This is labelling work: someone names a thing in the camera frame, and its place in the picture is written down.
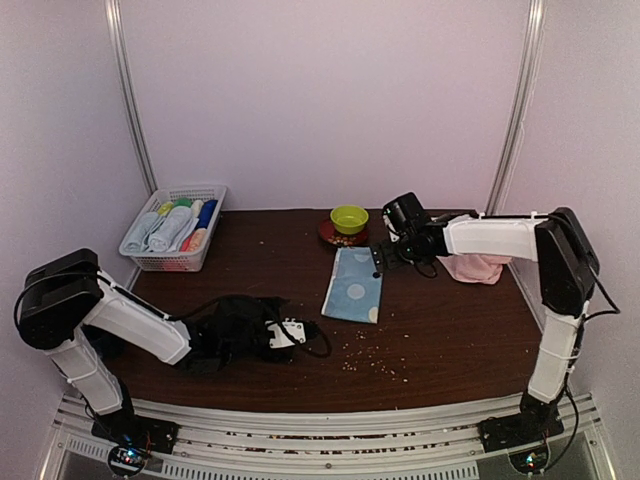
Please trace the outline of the green plastic bowl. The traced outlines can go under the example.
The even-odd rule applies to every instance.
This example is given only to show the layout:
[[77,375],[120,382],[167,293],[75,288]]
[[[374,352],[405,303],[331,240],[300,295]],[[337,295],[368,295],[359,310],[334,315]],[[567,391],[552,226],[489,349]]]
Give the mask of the green plastic bowl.
[[341,205],[331,210],[330,220],[338,232],[355,235],[367,226],[369,213],[360,206]]

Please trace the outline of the red floral plate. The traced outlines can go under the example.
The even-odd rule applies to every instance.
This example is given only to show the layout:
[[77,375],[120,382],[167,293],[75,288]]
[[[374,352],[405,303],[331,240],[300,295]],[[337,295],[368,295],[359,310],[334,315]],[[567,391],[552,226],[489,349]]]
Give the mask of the red floral plate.
[[369,236],[369,231],[364,228],[362,231],[347,235],[339,232],[329,218],[320,222],[317,227],[319,237],[326,243],[335,247],[357,247],[364,245]]

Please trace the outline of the blue polka dot towel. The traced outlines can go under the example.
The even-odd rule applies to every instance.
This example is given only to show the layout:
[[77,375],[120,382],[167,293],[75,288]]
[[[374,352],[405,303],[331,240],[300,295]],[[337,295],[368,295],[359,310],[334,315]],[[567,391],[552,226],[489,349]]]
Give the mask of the blue polka dot towel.
[[382,274],[368,247],[339,248],[321,314],[337,320],[377,324],[382,282]]

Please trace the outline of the pink towel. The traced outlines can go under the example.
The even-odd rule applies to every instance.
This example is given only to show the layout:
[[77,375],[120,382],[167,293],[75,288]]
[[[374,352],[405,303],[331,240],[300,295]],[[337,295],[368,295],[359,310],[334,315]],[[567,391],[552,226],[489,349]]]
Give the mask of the pink towel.
[[469,284],[496,284],[502,275],[503,268],[512,260],[511,257],[481,254],[437,256],[437,260],[458,282]]

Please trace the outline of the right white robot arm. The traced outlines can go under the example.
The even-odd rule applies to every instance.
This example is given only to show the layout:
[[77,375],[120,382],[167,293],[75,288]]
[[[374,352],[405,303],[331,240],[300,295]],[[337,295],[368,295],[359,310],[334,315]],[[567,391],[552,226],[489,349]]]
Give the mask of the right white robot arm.
[[485,215],[474,210],[430,216],[406,193],[382,209],[388,237],[371,245],[379,273],[402,265],[420,269],[440,257],[480,254],[529,260],[538,267],[545,323],[538,356],[516,414],[479,424],[487,451],[541,441],[563,432],[559,401],[580,354],[589,304],[602,287],[600,263],[576,214]]

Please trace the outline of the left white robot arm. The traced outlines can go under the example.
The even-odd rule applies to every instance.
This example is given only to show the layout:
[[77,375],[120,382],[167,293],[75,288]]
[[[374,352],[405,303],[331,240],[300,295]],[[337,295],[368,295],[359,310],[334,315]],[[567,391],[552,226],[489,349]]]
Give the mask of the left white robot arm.
[[281,317],[278,297],[225,295],[182,315],[169,315],[118,284],[95,252],[76,250],[32,270],[14,303],[22,341],[44,352],[85,399],[95,425],[124,445],[153,438],[137,415],[124,382],[105,366],[86,336],[93,327],[114,335],[166,365],[211,373],[244,356],[272,360],[310,335],[303,322]]

